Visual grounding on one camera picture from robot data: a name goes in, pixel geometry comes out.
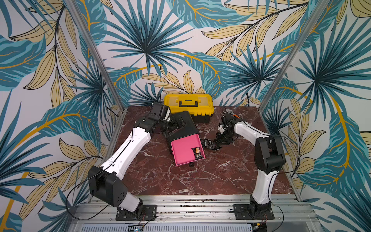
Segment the black drawer cabinet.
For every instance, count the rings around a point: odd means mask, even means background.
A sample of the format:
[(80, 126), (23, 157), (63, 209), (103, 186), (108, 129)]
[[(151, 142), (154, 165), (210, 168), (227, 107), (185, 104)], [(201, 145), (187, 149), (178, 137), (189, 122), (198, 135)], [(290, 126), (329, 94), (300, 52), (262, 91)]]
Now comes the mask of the black drawer cabinet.
[(168, 147), (171, 147), (171, 142), (194, 134), (200, 133), (188, 111), (170, 115), (170, 121), (165, 133)]

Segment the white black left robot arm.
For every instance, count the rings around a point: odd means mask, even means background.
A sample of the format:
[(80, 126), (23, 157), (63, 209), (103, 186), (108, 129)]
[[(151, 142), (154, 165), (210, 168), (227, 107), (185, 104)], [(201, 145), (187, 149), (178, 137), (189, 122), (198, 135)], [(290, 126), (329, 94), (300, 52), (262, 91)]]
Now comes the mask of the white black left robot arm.
[(149, 113), (138, 118), (125, 142), (100, 167), (88, 172), (90, 194), (112, 207), (118, 207), (135, 218), (143, 211), (143, 201), (131, 194), (122, 179), (134, 158), (151, 140), (155, 130), (170, 133), (185, 126), (182, 116), (172, 114), (168, 106), (156, 102)]

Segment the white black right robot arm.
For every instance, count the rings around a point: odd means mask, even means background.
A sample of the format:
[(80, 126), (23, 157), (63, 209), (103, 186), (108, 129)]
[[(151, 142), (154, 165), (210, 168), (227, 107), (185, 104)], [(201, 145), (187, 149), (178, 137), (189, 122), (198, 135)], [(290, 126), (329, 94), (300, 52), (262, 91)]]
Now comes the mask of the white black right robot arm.
[(253, 219), (274, 219), (271, 209), (271, 192), (275, 179), (286, 163), (282, 139), (248, 124), (231, 113), (225, 113), (219, 124), (219, 132), (228, 139), (239, 135), (255, 146), (254, 162), (258, 169), (256, 185), (247, 209), (234, 207), (235, 215)]

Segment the black cookie packet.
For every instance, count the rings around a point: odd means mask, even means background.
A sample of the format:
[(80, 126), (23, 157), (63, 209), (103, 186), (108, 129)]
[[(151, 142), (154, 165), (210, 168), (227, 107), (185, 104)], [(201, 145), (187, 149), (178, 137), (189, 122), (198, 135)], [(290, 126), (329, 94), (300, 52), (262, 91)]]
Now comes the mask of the black cookie packet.
[(213, 141), (209, 139), (201, 139), (203, 148), (211, 149), (213, 147)]
[(194, 154), (195, 160), (203, 159), (203, 154), (201, 152), (201, 148), (200, 147), (193, 148), (192, 150), (193, 150), (193, 154)]
[(220, 145), (219, 142), (217, 142), (216, 140), (213, 140), (213, 141), (209, 141), (208, 148), (210, 150), (219, 150), (222, 148), (222, 146)]

